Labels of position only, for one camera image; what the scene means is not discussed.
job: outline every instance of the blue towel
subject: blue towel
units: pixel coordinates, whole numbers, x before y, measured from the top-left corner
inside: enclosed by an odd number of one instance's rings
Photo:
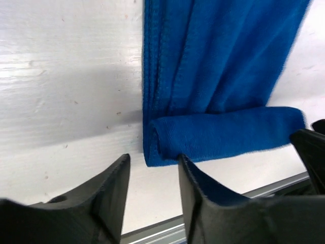
[[[145,0],[148,166],[289,143],[301,111],[265,107],[309,0]]]

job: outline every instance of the blue microfiber cloth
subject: blue microfiber cloth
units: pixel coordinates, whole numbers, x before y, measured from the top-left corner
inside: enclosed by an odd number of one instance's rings
[[[265,107],[309,0],[145,0],[148,166],[289,143],[301,111]]]

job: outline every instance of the white wall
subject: white wall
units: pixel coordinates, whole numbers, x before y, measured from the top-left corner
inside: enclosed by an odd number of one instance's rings
[[[141,0],[0,0],[0,197],[47,201],[132,157],[123,232],[181,214],[176,166],[147,168]],[[325,4],[315,0],[270,101],[325,117]],[[198,166],[247,192],[305,171],[292,147]]]

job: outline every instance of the white painted surface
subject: white painted surface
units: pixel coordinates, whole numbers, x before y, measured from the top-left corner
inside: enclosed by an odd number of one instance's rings
[[[325,108],[325,2],[315,0],[270,105]],[[177,166],[147,168],[141,0],[0,0],[0,197],[47,201],[130,153],[123,232],[181,214]],[[305,171],[291,146],[198,166],[240,193]]]

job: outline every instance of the black plastic part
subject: black plastic part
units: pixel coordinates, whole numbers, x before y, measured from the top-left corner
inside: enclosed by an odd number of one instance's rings
[[[325,119],[314,122],[312,125],[314,131],[325,135]]]
[[[325,197],[249,199],[179,156],[188,244],[325,243]]]
[[[325,135],[299,130],[290,136],[318,194],[325,194]]]
[[[129,173],[130,157],[122,155],[48,203],[25,206],[0,199],[0,243],[119,243]]]

